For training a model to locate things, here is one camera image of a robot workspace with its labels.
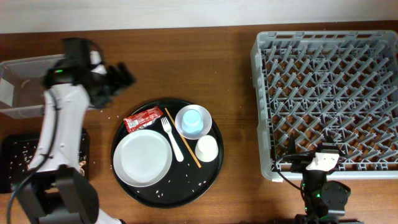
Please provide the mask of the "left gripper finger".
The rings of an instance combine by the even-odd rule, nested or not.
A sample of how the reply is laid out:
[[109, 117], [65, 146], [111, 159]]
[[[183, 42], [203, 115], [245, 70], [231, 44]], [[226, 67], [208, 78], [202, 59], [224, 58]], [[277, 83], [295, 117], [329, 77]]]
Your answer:
[[118, 96], [123, 92], [123, 88], [103, 88], [96, 93], [90, 93], [90, 103], [95, 109], [107, 107], [112, 102], [114, 96]]
[[113, 89], [127, 88], [136, 82], [133, 74], [127, 69], [125, 63], [118, 63], [116, 67], [109, 66], [107, 69], [107, 78]]

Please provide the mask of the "red snack wrapper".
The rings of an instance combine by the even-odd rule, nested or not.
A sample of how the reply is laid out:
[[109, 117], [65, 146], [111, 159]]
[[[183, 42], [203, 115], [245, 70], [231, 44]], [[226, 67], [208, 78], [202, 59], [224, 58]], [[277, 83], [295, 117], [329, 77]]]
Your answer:
[[163, 116], [163, 112], [158, 106], [124, 118], [124, 124], [128, 133], [144, 129]]

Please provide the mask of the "white plate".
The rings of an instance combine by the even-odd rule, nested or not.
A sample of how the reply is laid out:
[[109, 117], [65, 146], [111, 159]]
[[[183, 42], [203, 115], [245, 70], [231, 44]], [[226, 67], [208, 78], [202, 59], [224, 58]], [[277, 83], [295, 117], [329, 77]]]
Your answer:
[[168, 173], [173, 152], [166, 138], [153, 130], [125, 136], [113, 154], [116, 176], [131, 187], [149, 187]]

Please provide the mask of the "rice and food scraps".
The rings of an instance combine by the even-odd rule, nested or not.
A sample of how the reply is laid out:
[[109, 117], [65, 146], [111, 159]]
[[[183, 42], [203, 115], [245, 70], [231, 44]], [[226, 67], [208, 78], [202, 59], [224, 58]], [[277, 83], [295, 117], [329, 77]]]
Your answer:
[[[7, 157], [9, 163], [9, 179], [11, 179], [13, 175], [23, 173], [29, 169], [29, 164], [33, 159], [38, 143], [38, 139], [15, 141], [12, 143], [12, 151], [9, 152], [10, 155]], [[86, 179], [89, 178], [89, 165], [87, 164], [89, 152], [90, 147], [85, 141], [85, 138], [83, 138], [83, 141], [80, 143], [79, 166], [81, 175]]]

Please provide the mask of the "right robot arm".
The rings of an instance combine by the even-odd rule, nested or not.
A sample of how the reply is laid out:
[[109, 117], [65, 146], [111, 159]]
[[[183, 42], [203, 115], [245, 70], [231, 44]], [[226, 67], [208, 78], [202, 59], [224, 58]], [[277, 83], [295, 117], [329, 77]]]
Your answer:
[[302, 175], [300, 193], [305, 213], [294, 218], [295, 223], [340, 223], [345, 215], [345, 205], [351, 189], [341, 182], [328, 180], [335, 171], [343, 153], [337, 144], [327, 137], [314, 151], [296, 152], [294, 135], [289, 137], [286, 160], [290, 171]]

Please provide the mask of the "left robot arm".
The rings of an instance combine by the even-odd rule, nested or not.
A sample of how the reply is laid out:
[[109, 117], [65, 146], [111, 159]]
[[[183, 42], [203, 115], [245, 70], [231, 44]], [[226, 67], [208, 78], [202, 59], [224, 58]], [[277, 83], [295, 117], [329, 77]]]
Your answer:
[[103, 109], [135, 83], [125, 64], [107, 66], [89, 39], [63, 39], [64, 57], [43, 77], [45, 113], [39, 144], [26, 175], [12, 185], [14, 200], [31, 223], [123, 223], [102, 209], [80, 172], [80, 141], [88, 108]]

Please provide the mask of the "grey dishwasher rack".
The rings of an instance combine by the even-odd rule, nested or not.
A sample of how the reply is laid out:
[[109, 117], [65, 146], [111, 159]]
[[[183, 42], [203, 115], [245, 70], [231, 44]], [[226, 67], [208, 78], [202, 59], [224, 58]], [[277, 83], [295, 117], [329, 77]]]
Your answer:
[[333, 179], [397, 177], [396, 32], [260, 32], [251, 70], [265, 179], [300, 179], [282, 159], [292, 133], [297, 153], [333, 138]]

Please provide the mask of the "wooden chopstick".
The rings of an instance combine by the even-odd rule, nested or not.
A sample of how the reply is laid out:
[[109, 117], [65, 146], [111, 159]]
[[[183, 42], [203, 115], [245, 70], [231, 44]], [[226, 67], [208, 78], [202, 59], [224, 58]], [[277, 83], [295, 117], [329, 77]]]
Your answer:
[[[175, 124], [175, 121], [174, 121], [173, 117], [171, 116], [171, 114], [169, 113], [168, 109], [165, 107], [164, 110], [165, 110], [166, 113], [168, 114], [168, 116], [169, 116], [169, 118], [170, 118], [172, 124], [174, 125], [175, 129], [177, 130], [177, 125]], [[190, 145], [188, 144], [188, 142], [186, 141], [186, 139], [185, 139], [181, 134], [179, 134], [179, 136], [181, 137], [181, 139], [182, 139], [182, 141], [184, 142], [186, 148], [188, 149], [190, 155], [192, 156], [193, 160], [195, 161], [195, 163], [197, 164], [198, 168], [200, 169], [202, 166], [201, 166], [200, 162], [198, 161], [196, 155], [194, 155], [194, 153], [193, 153], [193, 151], [192, 151]]]

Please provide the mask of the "clear plastic bin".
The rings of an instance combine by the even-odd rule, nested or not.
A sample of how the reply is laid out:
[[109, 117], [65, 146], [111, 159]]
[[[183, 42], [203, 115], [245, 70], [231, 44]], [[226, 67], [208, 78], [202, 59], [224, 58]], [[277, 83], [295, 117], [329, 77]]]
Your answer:
[[1, 113], [13, 119], [42, 117], [42, 79], [63, 59], [63, 54], [57, 54], [1, 62]]

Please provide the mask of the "small white bowl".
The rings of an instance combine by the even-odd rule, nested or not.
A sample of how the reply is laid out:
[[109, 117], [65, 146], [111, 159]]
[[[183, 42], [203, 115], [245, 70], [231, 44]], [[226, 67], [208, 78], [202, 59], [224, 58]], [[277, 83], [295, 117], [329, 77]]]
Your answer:
[[[198, 134], [188, 134], [182, 128], [183, 114], [184, 114], [184, 112], [186, 112], [187, 110], [190, 110], [190, 109], [197, 110], [201, 114], [201, 117], [203, 120], [204, 127], [203, 127], [202, 131]], [[212, 127], [212, 118], [211, 118], [211, 114], [204, 107], [202, 107], [200, 105], [188, 105], [188, 106], [183, 107], [177, 113], [177, 115], [175, 117], [175, 124], [177, 125], [178, 133], [181, 134], [184, 138], [196, 140], [196, 139], [200, 139], [202, 136], [205, 136], [210, 132], [210, 129]]]

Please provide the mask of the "light blue cup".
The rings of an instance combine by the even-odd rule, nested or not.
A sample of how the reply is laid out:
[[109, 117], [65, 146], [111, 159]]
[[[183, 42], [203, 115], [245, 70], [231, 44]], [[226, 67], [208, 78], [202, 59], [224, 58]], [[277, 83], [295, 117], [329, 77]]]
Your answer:
[[198, 134], [204, 127], [201, 114], [197, 110], [187, 110], [183, 114], [182, 128], [188, 134]]

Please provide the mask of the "white cup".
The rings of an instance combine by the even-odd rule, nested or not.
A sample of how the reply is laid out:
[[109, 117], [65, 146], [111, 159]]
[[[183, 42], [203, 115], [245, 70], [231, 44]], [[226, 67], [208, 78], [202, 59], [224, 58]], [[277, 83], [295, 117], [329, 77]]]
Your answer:
[[213, 136], [206, 135], [197, 141], [195, 155], [202, 162], [211, 162], [218, 156], [218, 145]]

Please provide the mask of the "round black serving tray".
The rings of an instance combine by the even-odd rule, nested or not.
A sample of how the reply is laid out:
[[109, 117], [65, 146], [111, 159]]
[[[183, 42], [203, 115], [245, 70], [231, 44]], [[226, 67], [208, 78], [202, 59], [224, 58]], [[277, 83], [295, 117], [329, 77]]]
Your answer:
[[[164, 108], [167, 108], [170, 115], [175, 119], [178, 111], [188, 105], [193, 105], [193, 103], [177, 98], [163, 98], [143, 104], [131, 111], [127, 117], [158, 106], [164, 112], [166, 117], [168, 116]], [[211, 162], [200, 162], [201, 168], [197, 166], [193, 157], [187, 151], [185, 143], [177, 136], [178, 133], [176, 129], [174, 127], [172, 128], [173, 135], [177, 140], [178, 146], [180, 146], [182, 150], [184, 161], [177, 162], [173, 154], [172, 163], [168, 173], [156, 184], [148, 187], [133, 187], [124, 183], [116, 174], [116, 165], [114, 165], [114, 162], [112, 161], [113, 174], [125, 193], [134, 200], [137, 200], [149, 207], [175, 208], [188, 204], [201, 197], [212, 186], [221, 171], [224, 158], [223, 138], [219, 127], [213, 119], [212, 127], [208, 134], [215, 138], [218, 144], [219, 153], [215, 160]], [[170, 143], [167, 134], [162, 128], [160, 118], [146, 129], [153, 130], [163, 135]], [[122, 124], [120, 124], [113, 139], [111, 160], [113, 160], [116, 146], [127, 135], [128, 131], [122, 121]]]

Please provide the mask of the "white plastic fork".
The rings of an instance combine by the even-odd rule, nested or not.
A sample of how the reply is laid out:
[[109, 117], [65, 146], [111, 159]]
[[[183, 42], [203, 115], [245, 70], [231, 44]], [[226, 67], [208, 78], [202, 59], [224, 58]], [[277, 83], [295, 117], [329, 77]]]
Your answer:
[[174, 151], [176, 160], [178, 162], [182, 162], [184, 160], [184, 156], [172, 134], [172, 127], [168, 121], [168, 119], [166, 117], [161, 118], [161, 123], [162, 123], [162, 127], [164, 129], [164, 131], [168, 134], [171, 145], [172, 145], [172, 149]]

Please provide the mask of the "black rectangular tray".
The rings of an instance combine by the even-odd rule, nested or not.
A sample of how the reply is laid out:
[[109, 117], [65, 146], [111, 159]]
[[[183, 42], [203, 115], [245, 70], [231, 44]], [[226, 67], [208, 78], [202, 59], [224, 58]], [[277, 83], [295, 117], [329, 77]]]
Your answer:
[[[11, 185], [28, 170], [39, 143], [40, 133], [15, 134], [1, 143], [1, 194], [11, 193]], [[90, 137], [82, 129], [79, 161], [80, 172], [89, 179]]]

